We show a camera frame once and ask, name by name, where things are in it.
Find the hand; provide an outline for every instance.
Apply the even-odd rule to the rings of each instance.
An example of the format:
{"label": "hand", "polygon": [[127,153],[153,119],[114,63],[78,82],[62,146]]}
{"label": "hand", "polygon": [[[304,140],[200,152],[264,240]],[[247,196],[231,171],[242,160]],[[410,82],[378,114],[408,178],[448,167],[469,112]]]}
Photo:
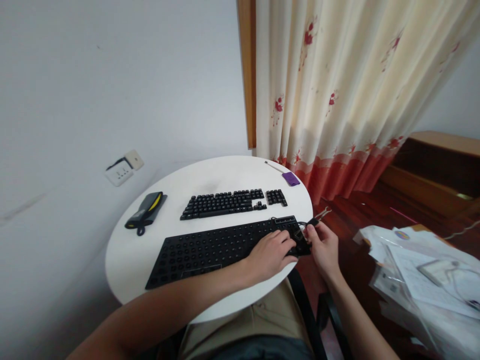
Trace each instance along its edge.
{"label": "hand", "polygon": [[323,222],[317,226],[308,225],[304,231],[311,243],[311,254],[324,280],[342,276],[339,267],[339,237]]}
{"label": "hand", "polygon": [[298,261],[295,256],[285,256],[296,245],[287,230],[276,230],[263,237],[245,258],[253,283],[268,280],[288,264]]}

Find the wall stain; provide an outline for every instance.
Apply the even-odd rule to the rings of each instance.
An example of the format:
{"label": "wall stain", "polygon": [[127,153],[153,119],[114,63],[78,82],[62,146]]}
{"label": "wall stain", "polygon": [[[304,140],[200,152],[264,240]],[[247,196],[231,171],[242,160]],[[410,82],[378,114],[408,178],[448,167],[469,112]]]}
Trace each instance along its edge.
{"label": "wall stain", "polygon": [[27,202],[23,203],[19,207],[7,212],[6,214],[0,216],[0,227],[4,226],[7,224],[9,221],[11,221],[13,218],[16,216],[20,215],[21,213],[24,213],[28,209],[30,209],[33,205],[38,203],[40,200],[45,198],[48,195],[48,192],[44,192],[43,194],[40,194],[38,196],[32,197],[30,200]]}

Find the wall outlet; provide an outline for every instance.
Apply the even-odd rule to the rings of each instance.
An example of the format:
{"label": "wall outlet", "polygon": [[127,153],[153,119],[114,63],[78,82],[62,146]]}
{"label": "wall outlet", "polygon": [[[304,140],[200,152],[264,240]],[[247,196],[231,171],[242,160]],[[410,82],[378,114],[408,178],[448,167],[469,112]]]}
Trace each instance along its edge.
{"label": "wall outlet", "polygon": [[135,170],[140,169],[144,165],[144,161],[136,150],[129,151],[125,154],[125,159]]}
{"label": "wall outlet", "polygon": [[110,180],[110,182],[116,187],[122,185],[133,175],[134,171],[130,168],[129,164],[125,160],[120,161],[118,164],[105,171],[106,178]]}

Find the forearm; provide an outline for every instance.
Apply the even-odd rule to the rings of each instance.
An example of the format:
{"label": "forearm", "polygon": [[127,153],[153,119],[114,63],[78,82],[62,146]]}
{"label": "forearm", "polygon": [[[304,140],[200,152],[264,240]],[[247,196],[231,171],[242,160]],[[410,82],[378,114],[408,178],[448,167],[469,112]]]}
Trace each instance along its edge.
{"label": "forearm", "polygon": [[360,305],[340,270],[325,277],[355,359],[398,359]]}
{"label": "forearm", "polygon": [[226,296],[256,283],[245,261],[149,291],[110,315],[72,354],[102,346],[112,357],[131,356],[170,337]]}

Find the keyboard without keycaps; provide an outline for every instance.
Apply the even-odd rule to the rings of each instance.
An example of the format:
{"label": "keyboard without keycaps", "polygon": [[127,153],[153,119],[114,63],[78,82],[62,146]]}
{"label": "keyboard without keycaps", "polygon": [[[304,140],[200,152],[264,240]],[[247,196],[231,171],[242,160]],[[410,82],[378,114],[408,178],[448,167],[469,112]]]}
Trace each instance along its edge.
{"label": "keyboard without keycaps", "polygon": [[262,189],[192,196],[180,220],[253,211],[252,200],[265,198]]}
{"label": "keyboard without keycaps", "polygon": [[163,242],[145,289],[205,274],[246,258],[268,233],[288,230],[296,246],[287,255],[309,255],[310,246],[295,216],[287,216],[244,225],[167,237]]}

